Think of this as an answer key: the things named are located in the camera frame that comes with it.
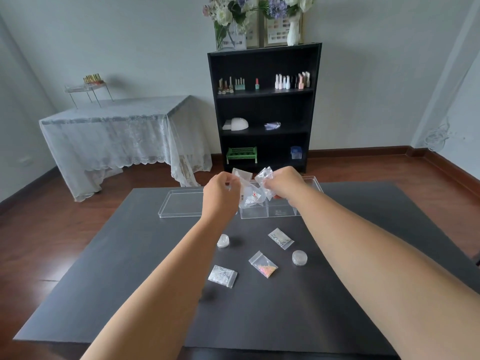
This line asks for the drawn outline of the person's right hand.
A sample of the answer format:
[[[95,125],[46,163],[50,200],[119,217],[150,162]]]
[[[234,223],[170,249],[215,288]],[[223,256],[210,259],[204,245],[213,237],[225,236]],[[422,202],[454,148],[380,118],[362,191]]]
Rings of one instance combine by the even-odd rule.
[[[286,197],[291,205],[297,209],[311,207],[312,189],[309,187],[292,166],[286,166],[280,169],[286,170]]]

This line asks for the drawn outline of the clear plastic bag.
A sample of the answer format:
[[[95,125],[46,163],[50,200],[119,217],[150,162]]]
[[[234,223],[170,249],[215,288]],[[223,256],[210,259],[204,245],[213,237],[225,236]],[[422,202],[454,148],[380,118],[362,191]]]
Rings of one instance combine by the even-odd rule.
[[[265,182],[267,180],[273,179],[273,170],[271,167],[265,167],[263,168],[256,176],[255,176],[255,181],[258,183],[260,190],[263,192],[265,195],[266,199],[268,201],[272,200],[272,198],[275,196],[275,193],[273,193],[272,190],[267,189],[265,187]]]

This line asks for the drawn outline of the clear bag with red-white pieces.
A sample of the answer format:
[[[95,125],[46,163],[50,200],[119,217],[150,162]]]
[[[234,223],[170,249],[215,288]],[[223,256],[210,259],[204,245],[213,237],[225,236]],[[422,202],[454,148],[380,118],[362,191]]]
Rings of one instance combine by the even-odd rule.
[[[232,174],[240,181],[239,208],[251,207],[256,204],[263,205],[267,197],[260,187],[251,182],[253,173],[233,168]]]

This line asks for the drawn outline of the person's right forearm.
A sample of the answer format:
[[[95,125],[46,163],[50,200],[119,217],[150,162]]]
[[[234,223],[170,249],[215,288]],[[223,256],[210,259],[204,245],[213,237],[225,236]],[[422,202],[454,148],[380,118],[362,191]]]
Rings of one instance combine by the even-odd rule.
[[[343,285],[401,360],[480,357],[480,294],[326,195],[288,194]]]

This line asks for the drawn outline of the person's left forearm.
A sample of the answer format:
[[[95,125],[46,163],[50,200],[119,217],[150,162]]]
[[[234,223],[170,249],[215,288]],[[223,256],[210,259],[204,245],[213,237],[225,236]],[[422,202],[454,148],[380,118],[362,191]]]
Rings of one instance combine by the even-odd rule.
[[[176,360],[233,216],[202,216],[129,296],[81,360]]]

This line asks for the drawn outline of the green plastic rack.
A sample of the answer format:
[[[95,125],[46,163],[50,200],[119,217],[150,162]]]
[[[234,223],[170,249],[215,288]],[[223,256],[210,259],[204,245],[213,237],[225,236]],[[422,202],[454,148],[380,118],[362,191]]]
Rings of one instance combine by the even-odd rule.
[[[225,156],[226,164],[235,160],[254,160],[258,163],[257,147],[229,147]]]

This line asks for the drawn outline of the clear acrylic organizer box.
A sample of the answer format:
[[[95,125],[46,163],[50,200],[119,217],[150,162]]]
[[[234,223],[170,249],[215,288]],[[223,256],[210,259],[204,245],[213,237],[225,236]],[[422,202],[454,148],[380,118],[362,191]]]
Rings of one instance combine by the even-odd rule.
[[[255,179],[251,180],[251,183],[259,187]],[[270,201],[266,199],[263,205],[255,204],[246,208],[239,207],[239,215],[241,219],[259,219],[298,217],[300,216],[300,213],[287,199],[273,197]]]

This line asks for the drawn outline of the white nail lamp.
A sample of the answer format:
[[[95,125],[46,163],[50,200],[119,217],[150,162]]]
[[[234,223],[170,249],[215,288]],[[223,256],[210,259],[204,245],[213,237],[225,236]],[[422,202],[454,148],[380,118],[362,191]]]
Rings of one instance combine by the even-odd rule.
[[[223,131],[243,131],[249,128],[249,123],[244,118],[235,117],[227,119],[222,126]]]

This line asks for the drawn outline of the clear bag with silver beads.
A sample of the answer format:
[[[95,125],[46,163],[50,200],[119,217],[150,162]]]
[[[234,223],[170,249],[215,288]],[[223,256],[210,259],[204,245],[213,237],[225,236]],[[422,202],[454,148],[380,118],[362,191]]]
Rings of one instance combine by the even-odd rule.
[[[268,234],[268,237],[272,239],[281,249],[287,250],[295,242],[288,235],[286,235],[279,228],[274,229]]]

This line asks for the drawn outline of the clear acrylic lid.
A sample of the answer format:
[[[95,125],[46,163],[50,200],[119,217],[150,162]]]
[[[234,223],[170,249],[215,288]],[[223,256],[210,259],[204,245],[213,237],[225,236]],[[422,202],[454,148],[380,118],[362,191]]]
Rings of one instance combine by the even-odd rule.
[[[159,218],[201,217],[203,189],[170,190],[158,212]]]

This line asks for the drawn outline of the black bookshelf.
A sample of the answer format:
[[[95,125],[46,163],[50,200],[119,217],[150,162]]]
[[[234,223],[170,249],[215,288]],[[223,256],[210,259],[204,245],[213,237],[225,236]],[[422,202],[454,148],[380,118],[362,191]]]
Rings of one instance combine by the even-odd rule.
[[[314,42],[207,54],[225,171],[237,168],[257,173],[267,166],[292,166],[300,173],[306,172],[322,47],[321,42]],[[277,74],[292,76],[301,72],[310,72],[310,88],[274,89]],[[248,97],[217,97],[219,80],[229,77],[245,78],[248,85],[257,80],[261,92]],[[223,131],[225,121],[233,118],[247,120],[249,127]],[[301,160],[291,159],[291,146],[302,148]],[[257,147],[258,163],[252,159],[226,164],[230,147]]]

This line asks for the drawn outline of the row of dark polish bottles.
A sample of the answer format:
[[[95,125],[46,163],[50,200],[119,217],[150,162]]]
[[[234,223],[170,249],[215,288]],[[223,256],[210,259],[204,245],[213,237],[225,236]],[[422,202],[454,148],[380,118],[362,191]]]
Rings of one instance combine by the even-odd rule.
[[[219,87],[217,89],[217,97],[248,97],[258,95],[261,92],[260,85],[257,80],[253,84],[247,84],[245,78],[219,79]]]

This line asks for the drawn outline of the row of pale polish bottles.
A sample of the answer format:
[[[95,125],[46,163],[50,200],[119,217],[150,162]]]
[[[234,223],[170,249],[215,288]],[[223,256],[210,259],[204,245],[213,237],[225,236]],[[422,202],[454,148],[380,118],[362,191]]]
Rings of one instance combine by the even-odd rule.
[[[284,76],[281,74],[276,74],[274,81],[275,90],[304,90],[310,88],[311,86],[311,73],[304,71],[298,73],[297,75]]]

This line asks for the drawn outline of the table with white lace cloth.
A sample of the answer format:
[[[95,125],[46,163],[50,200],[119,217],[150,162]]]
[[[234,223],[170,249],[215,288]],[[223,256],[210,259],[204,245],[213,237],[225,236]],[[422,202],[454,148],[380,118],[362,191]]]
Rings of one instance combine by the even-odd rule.
[[[211,152],[193,96],[164,96],[72,108],[39,121],[76,202],[102,190],[107,177],[132,165],[166,163],[181,187],[199,186]]]

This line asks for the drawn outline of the clear acrylic riser stand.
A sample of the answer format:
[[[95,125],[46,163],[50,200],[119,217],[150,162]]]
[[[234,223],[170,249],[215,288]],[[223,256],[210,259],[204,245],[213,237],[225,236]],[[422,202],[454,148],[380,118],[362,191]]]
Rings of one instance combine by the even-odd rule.
[[[101,107],[101,104],[100,104],[100,101],[99,101],[99,98],[96,94],[96,90],[99,90],[99,89],[102,89],[102,88],[105,88],[110,96],[110,99],[112,102],[114,102],[115,100],[113,99],[112,95],[111,95],[111,92],[109,90],[109,87],[107,85],[107,83],[103,80],[100,81],[100,83],[84,83],[84,84],[81,84],[81,85],[78,85],[78,86],[66,86],[64,88],[64,93],[69,95],[70,96],[70,99],[72,100],[74,106],[75,106],[75,109],[78,109],[79,108],[79,105],[75,102],[75,99],[73,97],[73,94],[78,94],[78,93],[85,93],[87,94],[87,96],[89,97],[89,100],[91,103],[93,103],[93,99],[91,98],[90,94],[89,93],[93,93],[93,96],[97,102],[97,104],[99,105],[99,107]]]

